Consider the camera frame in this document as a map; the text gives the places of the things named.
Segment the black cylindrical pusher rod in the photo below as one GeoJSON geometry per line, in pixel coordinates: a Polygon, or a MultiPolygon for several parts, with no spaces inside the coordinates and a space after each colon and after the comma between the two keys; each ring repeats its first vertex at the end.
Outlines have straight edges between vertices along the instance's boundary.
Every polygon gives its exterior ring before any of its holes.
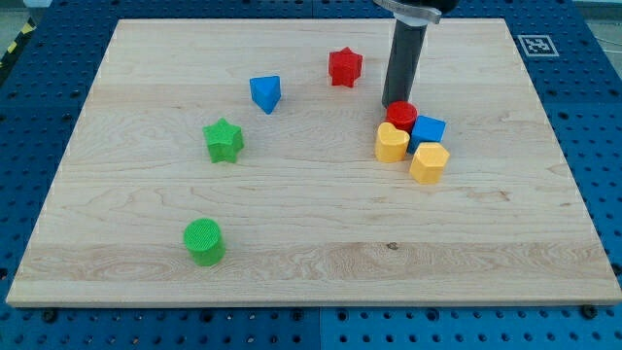
{"type": "Polygon", "coordinates": [[[414,17],[397,17],[386,72],[382,104],[408,102],[424,44],[428,22],[414,17]]]}

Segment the grey metal clamp mount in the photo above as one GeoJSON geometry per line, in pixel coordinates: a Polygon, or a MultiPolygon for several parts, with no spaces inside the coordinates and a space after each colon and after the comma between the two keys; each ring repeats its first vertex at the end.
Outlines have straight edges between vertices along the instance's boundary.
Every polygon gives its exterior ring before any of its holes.
{"type": "Polygon", "coordinates": [[[438,24],[443,15],[453,11],[459,0],[373,0],[405,24],[438,24]]]}

